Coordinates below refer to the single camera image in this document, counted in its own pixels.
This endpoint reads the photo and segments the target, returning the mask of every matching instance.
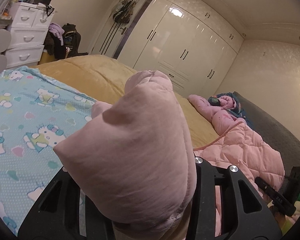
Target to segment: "bottle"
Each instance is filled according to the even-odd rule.
[[[1,15],[2,16],[9,16],[9,10],[13,4],[14,0],[8,0],[6,6],[3,8]]]

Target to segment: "light blue blanket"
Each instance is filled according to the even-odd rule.
[[[52,148],[91,120],[94,102],[37,69],[0,74],[0,217],[14,234],[62,167]]]

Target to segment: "purple clothing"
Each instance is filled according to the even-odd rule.
[[[50,23],[49,32],[56,36],[61,41],[61,46],[63,46],[62,35],[65,33],[65,31],[61,28],[61,26],[57,23]]]

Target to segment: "wall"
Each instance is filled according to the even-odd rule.
[[[114,0],[52,0],[56,8],[53,22],[61,25],[70,23],[76,25],[82,40],[79,52],[88,52],[92,40],[102,28],[103,18],[113,6]]]
[[[300,46],[246,40],[217,93],[237,91],[300,140]]]

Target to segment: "mustard yellow blanket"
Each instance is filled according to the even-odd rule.
[[[114,104],[124,95],[127,79],[136,71],[115,59],[101,55],[73,57],[39,66],[42,74],[53,77],[99,101]],[[178,95],[185,114],[192,144],[201,147],[215,140],[218,135],[186,98]]]

